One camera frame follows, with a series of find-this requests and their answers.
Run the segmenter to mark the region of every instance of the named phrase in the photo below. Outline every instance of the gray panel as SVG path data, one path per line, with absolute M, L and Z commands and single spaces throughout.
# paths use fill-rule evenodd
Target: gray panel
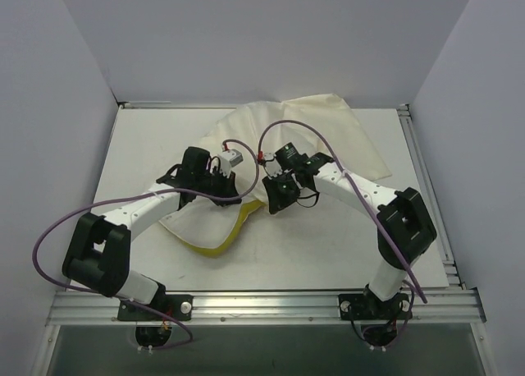
M 116 104 L 62 0 L 0 0 L 0 374 L 28 374 L 55 287 L 31 249 L 93 197 Z M 71 225 L 40 252 L 60 275 Z
M 121 101 L 413 101 L 468 0 L 64 0 Z
M 471 0 L 413 104 L 458 270 L 501 374 L 523 374 L 525 0 Z
M 186 347 L 149 355 L 131 346 L 133 328 L 62 327 L 49 374 L 482 374 L 468 324 L 410 326 L 386 353 L 370 352 L 349 325 L 194 328 L 194 333 L 197 341 Z

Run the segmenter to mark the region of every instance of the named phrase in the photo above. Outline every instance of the metal frame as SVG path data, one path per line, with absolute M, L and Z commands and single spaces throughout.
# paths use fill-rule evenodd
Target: metal frame
M 121 108 L 225 108 L 180 107 L 173 103 L 125 103 Z M 496 374 L 484 333 L 485 315 L 476 290 L 461 283 L 436 196 L 413 130 L 408 107 L 398 110 L 399 121 L 421 186 L 422 196 L 436 224 L 442 246 L 441 258 L 450 286 L 425 290 L 428 304 L 416 298 L 411 323 L 470 323 L 486 374 Z M 357 290 L 324 291 L 206 291 L 185 292 L 194 296 L 192 319 L 188 325 L 319 325 L 345 324 L 340 320 L 338 295 Z M 80 292 L 58 292 L 50 309 L 46 335 L 33 374 L 46 374 L 57 334 L 62 325 L 137 325 L 116 321 L 119 301 Z M 155 325 L 141 322 L 140 325 Z

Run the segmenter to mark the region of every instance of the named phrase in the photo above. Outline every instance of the black mounting bracket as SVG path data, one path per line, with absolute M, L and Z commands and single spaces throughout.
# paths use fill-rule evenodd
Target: black mounting bracket
M 398 293 L 391 300 L 381 302 L 370 291 L 361 294 L 339 294 L 339 314 L 345 321 L 372 321 L 412 318 L 407 313 L 409 296 Z
M 166 294 L 162 298 L 162 309 L 158 309 L 164 314 L 168 314 L 175 320 L 191 320 L 194 298 L 188 294 Z M 118 321 L 162 321 L 162 317 L 152 314 L 133 306 L 133 302 L 121 301 L 118 307 Z

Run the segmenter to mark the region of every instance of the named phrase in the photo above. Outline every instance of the bolt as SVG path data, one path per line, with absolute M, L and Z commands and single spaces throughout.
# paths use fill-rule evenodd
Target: bolt
M 343 302 L 341 302 L 341 305 L 339 305 L 341 311 L 343 312 L 348 312 L 348 309 L 350 309 L 350 303 L 347 301 L 347 300 L 344 300 Z
M 399 303 L 399 307 L 401 308 L 401 310 L 403 310 L 404 312 L 408 312 L 409 311 L 409 308 L 410 308 L 410 304 L 407 300 L 402 300 L 400 303 Z
M 189 302 L 183 302 L 182 304 L 180 304 L 180 312 L 182 314 L 188 314 L 189 312 L 191 312 L 191 304 Z

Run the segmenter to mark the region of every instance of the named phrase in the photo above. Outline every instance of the fabric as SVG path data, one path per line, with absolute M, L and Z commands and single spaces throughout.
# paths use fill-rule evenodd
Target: fabric
M 243 105 L 223 117 L 194 146 L 207 149 L 215 155 L 221 151 L 221 142 L 232 138 L 243 140 L 257 153 L 258 141 L 264 129 L 280 119 L 293 119 L 316 128 L 328 139 L 341 162 L 350 171 L 372 181 L 390 175 L 357 117 L 348 104 L 335 94 L 314 95 L 282 103 L 262 101 Z M 273 153 L 288 142 L 293 142 L 300 153 L 328 154 L 315 134 L 294 124 L 271 128 L 262 143 L 262 151 Z M 242 193 L 255 178 L 254 163 L 241 146 L 231 144 L 230 147 L 244 155 L 244 161 L 234 168 L 235 184 L 239 193 Z M 246 218 L 267 204 L 267 194 L 262 184 L 264 176 L 265 172 L 261 169 L 258 184 L 243 199 L 242 204 L 222 208 L 207 199 L 197 198 L 182 210 L 166 216 L 161 224 L 199 253 L 217 256 L 231 245 Z

